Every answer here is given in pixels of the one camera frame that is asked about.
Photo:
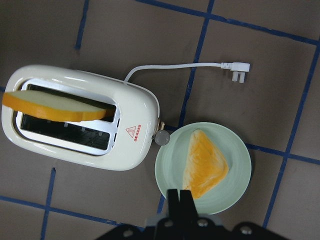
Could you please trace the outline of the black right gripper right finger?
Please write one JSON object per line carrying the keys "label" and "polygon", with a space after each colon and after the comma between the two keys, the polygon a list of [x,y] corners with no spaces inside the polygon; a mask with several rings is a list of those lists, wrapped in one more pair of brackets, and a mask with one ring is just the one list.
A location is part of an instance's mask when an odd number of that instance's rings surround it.
{"label": "black right gripper right finger", "polygon": [[198,212],[190,190],[180,190],[180,212],[184,218],[197,218]]}

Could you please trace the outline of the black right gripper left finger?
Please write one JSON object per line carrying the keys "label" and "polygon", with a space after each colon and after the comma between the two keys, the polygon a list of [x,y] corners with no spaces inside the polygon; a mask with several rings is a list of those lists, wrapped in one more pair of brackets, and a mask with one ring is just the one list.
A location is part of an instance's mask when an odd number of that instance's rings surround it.
{"label": "black right gripper left finger", "polygon": [[177,189],[167,190],[167,216],[169,218],[178,218],[180,214],[180,202]]}

